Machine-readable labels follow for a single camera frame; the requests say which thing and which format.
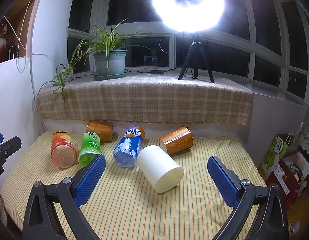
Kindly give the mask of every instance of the striped bedsheet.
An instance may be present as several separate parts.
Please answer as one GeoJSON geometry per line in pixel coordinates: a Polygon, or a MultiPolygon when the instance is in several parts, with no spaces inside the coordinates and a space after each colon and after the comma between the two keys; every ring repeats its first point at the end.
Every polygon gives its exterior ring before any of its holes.
{"type": "MultiPolygon", "coordinates": [[[[51,136],[41,135],[19,160],[7,178],[1,194],[16,225],[22,224],[31,187],[36,180],[59,183],[72,177],[79,165],[59,169],[50,160],[51,136]]],[[[77,148],[82,135],[71,134],[77,148]]],[[[173,157],[185,170],[172,190],[158,194],[138,166],[118,167],[112,151],[121,137],[102,146],[107,166],[88,203],[81,210],[100,239],[212,239],[230,215],[207,172],[207,161],[217,155],[240,179],[264,186],[253,161],[241,143],[228,136],[196,138],[194,147],[173,157]]],[[[159,145],[158,138],[146,138],[143,147],[159,145]]],[[[59,204],[57,214],[68,239],[75,239],[59,204]]],[[[238,239],[244,239],[256,214],[254,206],[238,239]]]]}

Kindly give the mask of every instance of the red vase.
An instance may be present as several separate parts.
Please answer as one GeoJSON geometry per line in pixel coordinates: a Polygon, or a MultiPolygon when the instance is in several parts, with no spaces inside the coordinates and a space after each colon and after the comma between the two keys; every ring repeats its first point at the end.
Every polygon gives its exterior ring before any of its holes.
{"type": "Polygon", "coordinates": [[[3,19],[0,23],[0,63],[5,60],[7,40],[4,38],[8,30],[8,22],[3,19]]]}
{"type": "Polygon", "coordinates": [[[5,60],[7,41],[4,38],[0,38],[0,63],[5,60]]]}

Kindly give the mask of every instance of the bolt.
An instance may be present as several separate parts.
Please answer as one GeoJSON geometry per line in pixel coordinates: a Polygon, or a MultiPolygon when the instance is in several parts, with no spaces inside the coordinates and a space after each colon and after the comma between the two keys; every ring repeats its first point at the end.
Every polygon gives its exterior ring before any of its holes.
{"type": "Polygon", "coordinates": [[[34,186],[35,187],[39,187],[41,185],[41,181],[36,181],[35,183],[34,183],[34,186]]]}
{"type": "Polygon", "coordinates": [[[68,184],[68,183],[71,182],[71,178],[70,178],[70,177],[66,177],[66,178],[63,179],[62,182],[63,182],[64,184],[68,184]]]}
{"type": "Polygon", "coordinates": [[[245,186],[250,186],[251,182],[247,179],[243,179],[242,184],[245,185],[245,186]]]}
{"type": "Polygon", "coordinates": [[[279,189],[279,185],[274,183],[274,184],[272,184],[272,188],[275,189],[275,190],[278,190],[279,189]]]}

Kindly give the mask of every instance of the green tea bottle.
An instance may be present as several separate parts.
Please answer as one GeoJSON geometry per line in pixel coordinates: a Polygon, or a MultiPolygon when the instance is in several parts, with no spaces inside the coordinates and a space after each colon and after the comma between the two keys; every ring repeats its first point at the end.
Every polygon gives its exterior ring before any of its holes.
{"type": "Polygon", "coordinates": [[[96,154],[101,154],[100,137],[95,132],[87,132],[84,134],[82,146],[78,154],[80,167],[87,167],[96,154]]]}

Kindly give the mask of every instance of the wall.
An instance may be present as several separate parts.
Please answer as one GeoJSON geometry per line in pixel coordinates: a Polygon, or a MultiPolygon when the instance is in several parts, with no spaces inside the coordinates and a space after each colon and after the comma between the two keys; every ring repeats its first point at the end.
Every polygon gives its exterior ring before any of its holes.
{"type": "Polygon", "coordinates": [[[23,73],[17,70],[15,60],[0,64],[0,133],[5,141],[18,136],[22,142],[21,149],[3,165],[5,172],[0,175],[0,188],[23,153],[40,135],[40,126],[32,111],[34,96],[29,58],[20,58],[18,63],[22,69],[26,68],[23,73]]]}
{"type": "Polygon", "coordinates": [[[34,89],[52,80],[56,67],[67,62],[67,35],[72,0],[40,0],[32,35],[34,89]]]}
{"type": "Polygon", "coordinates": [[[246,150],[256,166],[261,164],[276,134],[296,134],[307,108],[308,106],[254,94],[246,150]]]}
{"type": "MultiPolygon", "coordinates": [[[[267,153],[274,136],[278,133],[296,134],[307,111],[307,106],[254,94],[250,126],[224,124],[186,124],[194,137],[230,135],[238,138],[259,166],[267,153]]],[[[87,122],[74,120],[44,120],[48,130],[64,130],[84,133],[87,122]]],[[[114,133],[122,135],[128,123],[110,123],[114,133]]],[[[182,124],[140,124],[147,137],[161,137],[182,124]]]]}
{"type": "MultiPolygon", "coordinates": [[[[4,164],[5,172],[0,175],[0,188],[9,172],[25,150],[41,133],[40,122],[32,111],[35,93],[41,85],[50,81],[58,64],[67,62],[67,31],[72,0],[40,0],[32,36],[33,55],[26,70],[20,74],[16,61],[0,64],[0,133],[8,140],[21,138],[22,148],[10,156],[4,164]]],[[[25,58],[19,60],[21,68],[25,58]]]]}

